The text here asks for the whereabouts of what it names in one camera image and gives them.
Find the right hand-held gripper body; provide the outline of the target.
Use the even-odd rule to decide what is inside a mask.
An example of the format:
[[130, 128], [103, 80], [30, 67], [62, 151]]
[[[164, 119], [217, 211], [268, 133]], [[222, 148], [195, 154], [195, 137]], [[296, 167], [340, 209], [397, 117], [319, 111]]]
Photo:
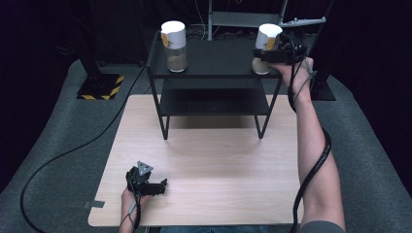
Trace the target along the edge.
[[294, 18], [291, 21], [282, 22], [281, 28], [283, 29], [283, 32], [279, 36], [279, 50], [283, 55], [281, 61], [289, 64], [301, 61], [308, 51], [308, 43], [306, 42], [304, 27], [325, 22], [325, 17], [311, 19]]

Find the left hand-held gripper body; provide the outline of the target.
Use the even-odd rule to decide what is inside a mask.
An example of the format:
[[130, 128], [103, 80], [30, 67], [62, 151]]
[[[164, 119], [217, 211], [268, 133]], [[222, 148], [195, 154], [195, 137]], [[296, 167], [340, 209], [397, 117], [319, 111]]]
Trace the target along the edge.
[[153, 167], [138, 161], [125, 175], [127, 189], [135, 195], [157, 195], [160, 183], [149, 183]]

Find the glass jar with white lid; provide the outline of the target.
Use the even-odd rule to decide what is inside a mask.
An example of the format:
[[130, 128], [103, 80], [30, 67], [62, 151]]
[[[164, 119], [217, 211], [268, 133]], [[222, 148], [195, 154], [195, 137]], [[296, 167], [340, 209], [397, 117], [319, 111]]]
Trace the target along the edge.
[[[277, 36], [283, 32], [283, 29], [276, 24], [265, 23], [258, 28], [255, 49], [257, 51], [274, 50]], [[271, 66], [262, 61], [256, 55], [252, 61], [252, 70], [258, 75], [266, 75], [271, 71]]]
[[185, 71], [188, 67], [186, 26], [178, 20], [166, 21], [161, 25], [160, 36], [168, 70], [173, 73]]

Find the black two-tier metal shelf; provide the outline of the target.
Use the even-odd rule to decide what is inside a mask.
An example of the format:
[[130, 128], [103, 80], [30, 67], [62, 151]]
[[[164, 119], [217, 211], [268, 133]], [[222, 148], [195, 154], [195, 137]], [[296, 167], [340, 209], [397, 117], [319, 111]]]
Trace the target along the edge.
[[262, 138], [281, 87], [281, 75], [252, 70], [255, 42], [229, 39], [187, 42], [188, 67], [173, 73], [166, 52], [154, 35], [146, 70], [162, 137], [168, 138], [171, 117], [251, 116]]

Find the person's left hand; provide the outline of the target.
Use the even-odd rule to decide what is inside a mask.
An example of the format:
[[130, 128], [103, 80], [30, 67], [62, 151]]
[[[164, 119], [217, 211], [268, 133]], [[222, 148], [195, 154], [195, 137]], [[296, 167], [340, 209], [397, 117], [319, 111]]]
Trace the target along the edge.
[[151, 197], [148, 195], [142, 196], [140, 198], [140, 204], [135, 204], [134, 209], [131, 209], [133, 203], [135, 202], [135, 197], [133, 193], [126, 188], [121, 195], [121, 213], [126, 210], [129, 210], [130, 212], [136, 210], [140, 213], [146, 208], [150, 199]]

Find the person's right hand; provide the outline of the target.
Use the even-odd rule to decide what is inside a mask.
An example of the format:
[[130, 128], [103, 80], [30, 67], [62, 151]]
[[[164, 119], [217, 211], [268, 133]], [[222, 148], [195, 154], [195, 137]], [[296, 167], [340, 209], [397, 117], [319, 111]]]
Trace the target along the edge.
[[306, 57], [294, 67], [287, 64], [275, 63], [272, 67], [280, 72], [283, 83], [292, 91], [292, 101], [295, 105], [301, 99], [310, 100], [310, 80], [313, 73], [314, 60]]

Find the grey metal stand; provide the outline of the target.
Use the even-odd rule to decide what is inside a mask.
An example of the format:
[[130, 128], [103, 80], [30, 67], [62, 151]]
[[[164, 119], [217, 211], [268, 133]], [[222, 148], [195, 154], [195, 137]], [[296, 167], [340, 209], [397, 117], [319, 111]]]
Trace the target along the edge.
[[259, 28], [264, 23], [281, 24], [289, 0], [283, 0], [279, 14], [236, 13], [225, 10], [213, 10], [213, 0], [208, 0], [207, 40], [213, 40], [213, 27], [247, 27]]

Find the grey tape strip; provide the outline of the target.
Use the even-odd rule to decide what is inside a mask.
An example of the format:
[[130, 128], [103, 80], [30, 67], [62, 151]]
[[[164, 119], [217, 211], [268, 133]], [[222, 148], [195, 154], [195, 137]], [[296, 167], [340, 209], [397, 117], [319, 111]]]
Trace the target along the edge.
[[96, 201], [96, 200], [92, 200], [92, 201], [85, 201], [83, 204], [83, 208], [85, 209], [91, 209], [91, 208], [99, 208], [102, 209], [105, 205], [104, 201]]

